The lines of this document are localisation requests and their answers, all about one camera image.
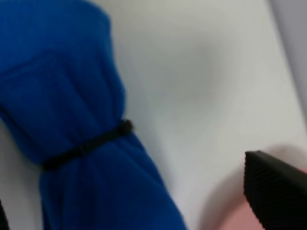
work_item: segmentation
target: blue cloth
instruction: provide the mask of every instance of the blue cloth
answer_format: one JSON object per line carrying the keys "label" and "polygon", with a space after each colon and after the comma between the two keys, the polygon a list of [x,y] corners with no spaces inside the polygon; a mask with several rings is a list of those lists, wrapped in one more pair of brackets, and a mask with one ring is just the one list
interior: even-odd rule
{"label": "blue cloth", "polygon": [[[0,1],[0,112],[40,164],[113,129],[124,87],[110,21],[80,0]],[[185,230],[135,135],[98,147],[40,180],[45,230]]]}

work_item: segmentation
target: white surface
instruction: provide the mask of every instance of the white surface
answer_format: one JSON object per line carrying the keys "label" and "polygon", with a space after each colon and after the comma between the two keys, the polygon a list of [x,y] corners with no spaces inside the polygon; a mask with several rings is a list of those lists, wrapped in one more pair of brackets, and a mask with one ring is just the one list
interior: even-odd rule
{"label": "white surface", "polygon": [[[217,218],[210,214],[240,187],[242,172],[235,172],[244,151],[280,145],[307,150],[265,0],[96,1],[113,20],[127,117],[189,229],[209,229]],[[12,155],[7,161],[20,166],[16,171],[0,161],[0,197],[10,210],[12,229],[39,229],[39,215],[31,211],[38,210],[37,193],[31,191],[36,176],[15,159],[4,136],[1,154]],[[23,225],[19,217],[26,218]]]}

